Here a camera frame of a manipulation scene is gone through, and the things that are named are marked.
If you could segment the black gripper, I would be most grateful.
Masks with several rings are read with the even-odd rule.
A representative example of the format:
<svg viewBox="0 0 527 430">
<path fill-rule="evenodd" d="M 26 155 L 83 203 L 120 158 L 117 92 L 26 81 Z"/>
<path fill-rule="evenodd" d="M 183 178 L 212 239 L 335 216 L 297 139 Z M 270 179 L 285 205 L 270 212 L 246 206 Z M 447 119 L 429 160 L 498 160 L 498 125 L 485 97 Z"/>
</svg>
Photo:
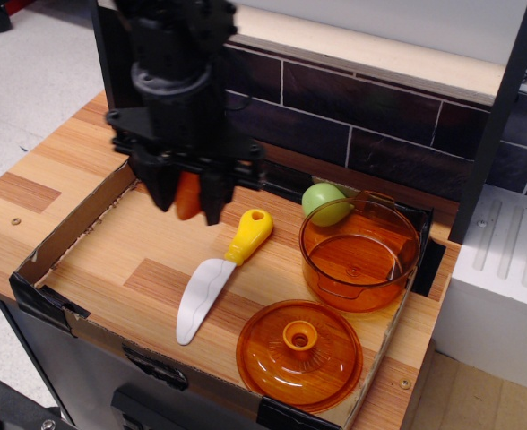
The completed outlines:
<svg viewBox="0 0 527 430">
<path fill-rule="evenodd" d="M 261 188 L 264 148 L 227 118 L 225 90 L 216 82 L 186 87 L 164 81 L 135 85 L 140 107 L 106 114 L 115 150 L 129 156 L 135 176 L 166 212 L 176 198 L 181 171 L 200 176 L 200 205 L 208 226 L 217 225 L 235 186 Z"/>
</svg>

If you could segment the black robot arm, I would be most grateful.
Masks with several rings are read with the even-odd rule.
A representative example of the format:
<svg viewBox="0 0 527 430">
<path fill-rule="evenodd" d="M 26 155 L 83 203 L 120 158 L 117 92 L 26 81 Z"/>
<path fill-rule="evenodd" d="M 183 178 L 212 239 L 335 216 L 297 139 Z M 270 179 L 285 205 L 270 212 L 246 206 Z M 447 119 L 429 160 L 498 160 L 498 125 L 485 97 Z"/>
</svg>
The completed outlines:
<svg viewBox="0 0 527 430">
<path fill-rule="evenodd" d="M 162 211 L 181 205 L 186 173 L 208 225 L 220 221 L 236 186 L 258 190 L 265 150 L 229 121 L 224 47 L 236 34 L 229 1 L 117 1 L 134 52 L 130 80 L 139 107 L 106 120 L 115 150 Z"/>
</svg>

